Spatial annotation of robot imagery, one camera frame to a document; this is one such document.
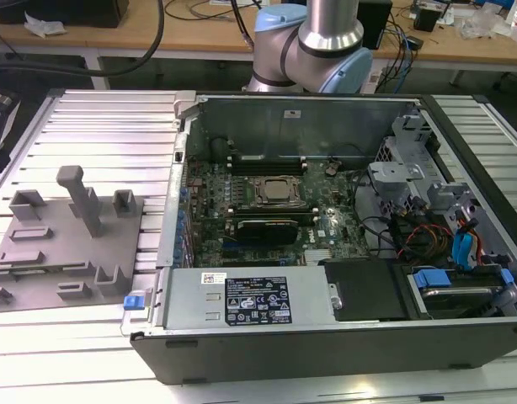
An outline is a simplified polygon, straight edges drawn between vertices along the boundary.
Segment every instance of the blue latch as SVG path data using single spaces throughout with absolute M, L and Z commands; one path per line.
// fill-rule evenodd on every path
M 124 310 L 144 310 L 144 296 L 126 296 L 124 298 Z
M 413 278 L 418 289 L 451 286 L 450 278 L 444 269 L 420 269 Z
M 502 279 L 504 280 L 505 284 L 514 284 L 513 275 L 508 269 L 502 268 L 500 273 L 502 274 Z
M 472 267 L 468 264 L 468 257 L 470 256 L 473 243 L 473 235 L 463 231 L 458 231 L 455 234 L 455 238 L 453 238 L 451 256 L 453 257 L 453 261 L 462 266 L 465 271 L 472 270 Z

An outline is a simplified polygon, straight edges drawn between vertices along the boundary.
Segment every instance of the motherboard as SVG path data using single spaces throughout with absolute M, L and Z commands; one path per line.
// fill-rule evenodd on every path
M 193 266 L 303 266 L 367 257 L 349 203 L 348 172 L 332 172 L 338 165 L 328 160 L 300 166 L 294 172 L 189 162 Z M 282 175 L 240 175 L 259 172 Z

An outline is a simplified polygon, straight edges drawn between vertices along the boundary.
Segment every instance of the power supply label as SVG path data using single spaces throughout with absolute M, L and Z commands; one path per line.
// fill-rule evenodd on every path
M 285 277 L 225 279 L 225 298 L 231 327 L 292 323 Z

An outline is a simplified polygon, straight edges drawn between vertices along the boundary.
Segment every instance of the screw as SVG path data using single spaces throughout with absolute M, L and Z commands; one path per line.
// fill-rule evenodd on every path
M 343 302 L 341 301 L 341 299 L 339 299 L 339 296 L 332 296 L 332 307 L 335 309 L 335 310 L 340 310 L 343 308 Z

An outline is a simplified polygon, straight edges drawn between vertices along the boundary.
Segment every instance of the silver robot arm segment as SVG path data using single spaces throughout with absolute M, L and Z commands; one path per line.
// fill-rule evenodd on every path
M 249 92 L 356 93 L 369 75 L 357 0 L 263 8 L 255 24 Z

